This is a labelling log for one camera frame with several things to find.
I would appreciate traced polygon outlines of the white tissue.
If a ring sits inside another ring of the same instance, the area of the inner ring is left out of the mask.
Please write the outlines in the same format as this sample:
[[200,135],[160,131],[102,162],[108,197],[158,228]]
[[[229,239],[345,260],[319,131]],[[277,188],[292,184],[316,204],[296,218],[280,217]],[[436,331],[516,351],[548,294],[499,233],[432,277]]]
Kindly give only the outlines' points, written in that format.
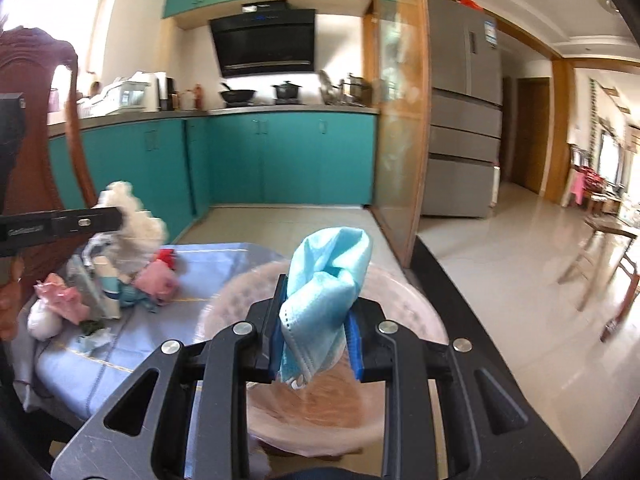
[[62,318],[48,308],[47,301],[38,299],[29,310],[27,331],[32,338],[46,341],[61,333]]
[[81,253],[82,262],[96,272],[99,258],[104,257],[119,274],[137,274],[168,240],[167,226],[144,208],[126,181],[114,181],[100,193],[96,208],[106,207],[119,210],[122,226],[115,232],[93,235]]

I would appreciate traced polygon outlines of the light blue face mask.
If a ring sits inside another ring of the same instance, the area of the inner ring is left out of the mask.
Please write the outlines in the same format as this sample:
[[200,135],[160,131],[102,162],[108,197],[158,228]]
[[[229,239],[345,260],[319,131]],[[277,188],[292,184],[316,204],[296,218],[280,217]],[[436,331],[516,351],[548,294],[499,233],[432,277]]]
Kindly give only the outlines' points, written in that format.
[[360,295],[371,254],[367,232],[349,226],[314,232],[295,249],[279,312],[280,382],[304,388],[341,359],[344,322]]

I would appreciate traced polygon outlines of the red wrapper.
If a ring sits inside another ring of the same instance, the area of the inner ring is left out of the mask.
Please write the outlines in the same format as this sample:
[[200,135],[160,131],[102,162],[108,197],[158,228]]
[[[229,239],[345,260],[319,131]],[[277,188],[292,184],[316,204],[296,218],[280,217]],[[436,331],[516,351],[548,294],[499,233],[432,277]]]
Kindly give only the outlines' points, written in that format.
[[176,268],[176,252],[174,248],[160,248],[155,253],[154,259],[165,263],[171,270],[175,270]]

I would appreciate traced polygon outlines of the clear printed plastic bag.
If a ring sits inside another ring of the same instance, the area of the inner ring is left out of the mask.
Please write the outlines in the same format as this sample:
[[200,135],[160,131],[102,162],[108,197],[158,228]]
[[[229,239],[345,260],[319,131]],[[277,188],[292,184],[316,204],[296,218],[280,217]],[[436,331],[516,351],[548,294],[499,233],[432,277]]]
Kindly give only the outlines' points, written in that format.
[[89,308],[92,318],[106,318],[102,290],[85,267],[80,255],[73,255],[67,261],[65,281],[78,290],[81,302]]

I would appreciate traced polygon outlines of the pink plastic bag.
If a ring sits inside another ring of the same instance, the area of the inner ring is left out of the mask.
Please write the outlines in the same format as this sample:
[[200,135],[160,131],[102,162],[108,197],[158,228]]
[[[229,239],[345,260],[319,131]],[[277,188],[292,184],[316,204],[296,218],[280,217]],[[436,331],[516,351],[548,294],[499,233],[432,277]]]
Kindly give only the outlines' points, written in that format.
[[90,308],[82,302],[79,290],[67,286],[58,274],[50,273],[43,282],[35,284],[34,289],[46,307],[66,321],[79,325],[90,318]]

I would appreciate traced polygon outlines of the green vegetable scrap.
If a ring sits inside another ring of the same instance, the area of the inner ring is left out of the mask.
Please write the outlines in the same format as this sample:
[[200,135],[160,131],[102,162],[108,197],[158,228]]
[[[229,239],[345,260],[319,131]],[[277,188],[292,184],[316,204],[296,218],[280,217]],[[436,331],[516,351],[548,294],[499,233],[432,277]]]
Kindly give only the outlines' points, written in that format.
[[101,320],[85,320],[79,323],[81,335],[90,336],[98,330],[102,330],[104,323]]

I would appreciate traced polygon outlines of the blue checked cloth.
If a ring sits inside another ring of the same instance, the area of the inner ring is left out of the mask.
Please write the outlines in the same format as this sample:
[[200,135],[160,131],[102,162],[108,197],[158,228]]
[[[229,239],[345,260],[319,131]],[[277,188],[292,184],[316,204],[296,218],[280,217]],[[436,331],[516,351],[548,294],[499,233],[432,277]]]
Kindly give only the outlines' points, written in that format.
[[[47,388],[48,395],[63,405],[70,404],[74,396],[84,400],[73,409],[79,422],[72,439],[114,390],[165,341],[178,340],[186,346],[194,344],[195,315],[201,313],[209,297],[229,278],[278,258],[270,250],[254,244],[180,245],[177,252],[180,283],[177,299],[157,313],[131,307],[119,320],[108,324],[106,349],[98,356],[100,368],[85,367],[91,359],[79,349],[72,351],[77,362],[53,363],[51,373],[56,383]],[[2,478],[54,479],[51,470],[56,459],[41,466],[26,448],[22,430],[27,430],[31,439],[47,431],[46,427],[27,419],[21,419],[17,426],[7,419],[1,423]]]

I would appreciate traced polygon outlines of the pink crumpled wrapper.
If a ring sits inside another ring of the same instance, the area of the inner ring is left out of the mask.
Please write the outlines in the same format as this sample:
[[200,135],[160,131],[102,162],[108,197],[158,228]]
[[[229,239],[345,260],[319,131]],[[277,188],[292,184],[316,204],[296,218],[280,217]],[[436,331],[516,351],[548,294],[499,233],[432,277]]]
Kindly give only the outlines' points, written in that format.
[[132,284],[157,304],[167,304],[174,300],[180,285],[175,271],[160,259],[152,261],[140,271]]

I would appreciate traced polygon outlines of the teal lower cabinets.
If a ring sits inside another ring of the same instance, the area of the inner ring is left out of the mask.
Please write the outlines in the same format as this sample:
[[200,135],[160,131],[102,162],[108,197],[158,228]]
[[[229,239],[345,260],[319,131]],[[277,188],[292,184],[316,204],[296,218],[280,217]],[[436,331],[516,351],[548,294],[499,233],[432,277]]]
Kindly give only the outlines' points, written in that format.
[[98,191],[126,181],[176,240],[220,205],[371,203],[371,113],[284,110],[116,117],[81,129]]

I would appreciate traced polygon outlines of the grey refrigerator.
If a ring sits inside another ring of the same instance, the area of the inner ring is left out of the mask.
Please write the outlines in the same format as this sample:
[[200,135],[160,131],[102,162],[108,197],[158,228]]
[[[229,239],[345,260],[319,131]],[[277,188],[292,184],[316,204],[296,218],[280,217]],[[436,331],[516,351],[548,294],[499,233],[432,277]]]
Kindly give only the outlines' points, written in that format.
[[431,125],[421,214],[485,218],[495,201],[501,139],[496,21],[451,0],[427,0]]

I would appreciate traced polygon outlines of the black wok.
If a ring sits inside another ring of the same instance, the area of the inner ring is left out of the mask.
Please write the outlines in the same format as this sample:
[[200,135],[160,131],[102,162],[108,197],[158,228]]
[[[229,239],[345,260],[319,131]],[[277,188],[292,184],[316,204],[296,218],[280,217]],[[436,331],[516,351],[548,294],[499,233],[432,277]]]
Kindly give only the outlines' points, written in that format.
[[255,90],[232,89],[226,82],[222,82],[220,85],[222,91],[219,92],[219,95],[228,107],[250,105],[256,94]]

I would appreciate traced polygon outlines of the wooden side table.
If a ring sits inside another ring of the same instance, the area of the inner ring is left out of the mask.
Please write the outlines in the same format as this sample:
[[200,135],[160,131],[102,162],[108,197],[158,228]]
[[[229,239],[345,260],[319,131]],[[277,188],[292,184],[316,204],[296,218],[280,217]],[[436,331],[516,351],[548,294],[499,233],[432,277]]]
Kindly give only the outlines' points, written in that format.
[[582,311],[596,292],[605,292],[617,271],[626,275],[629,284],[625,297],[600,333],[600,341],[605,344],[620,330],[639,295],[639,263],[629,255],[634,243],[639,240],[639,229],[606,214],[590,214],[584,223],[590,229],[590,234],[556,282],[564,284],[574,278],[586,280],[586,288],[577,306],[577,310]]

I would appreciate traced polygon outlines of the glass sliding door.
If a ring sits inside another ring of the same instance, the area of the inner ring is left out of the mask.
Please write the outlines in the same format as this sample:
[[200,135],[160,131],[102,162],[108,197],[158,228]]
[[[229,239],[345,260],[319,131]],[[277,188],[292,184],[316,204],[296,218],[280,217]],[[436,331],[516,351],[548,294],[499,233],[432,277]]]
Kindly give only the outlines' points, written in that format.
[[372,212],[406,268],[416,244],[430,128],[427,0],[373,0],[373,18],[378,140]]

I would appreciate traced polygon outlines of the black cooking pot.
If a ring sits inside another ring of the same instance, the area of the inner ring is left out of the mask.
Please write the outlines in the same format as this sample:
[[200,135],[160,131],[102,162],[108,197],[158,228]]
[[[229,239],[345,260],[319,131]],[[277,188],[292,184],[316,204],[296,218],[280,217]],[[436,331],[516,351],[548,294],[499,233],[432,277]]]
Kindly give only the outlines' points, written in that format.
[[293,84],[286,80],[280,84],[272,86],[274,91],[274,102],[277,105],[300,104],[300,85]]

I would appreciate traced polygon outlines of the brown interior door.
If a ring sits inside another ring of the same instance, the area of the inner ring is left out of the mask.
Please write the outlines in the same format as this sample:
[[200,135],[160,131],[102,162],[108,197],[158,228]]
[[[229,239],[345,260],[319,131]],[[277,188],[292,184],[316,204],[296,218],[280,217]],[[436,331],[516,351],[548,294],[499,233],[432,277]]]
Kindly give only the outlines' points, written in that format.
[[550,90],[550,78],[518,80],[511,180],[534,193],[541,190],[546,166]]

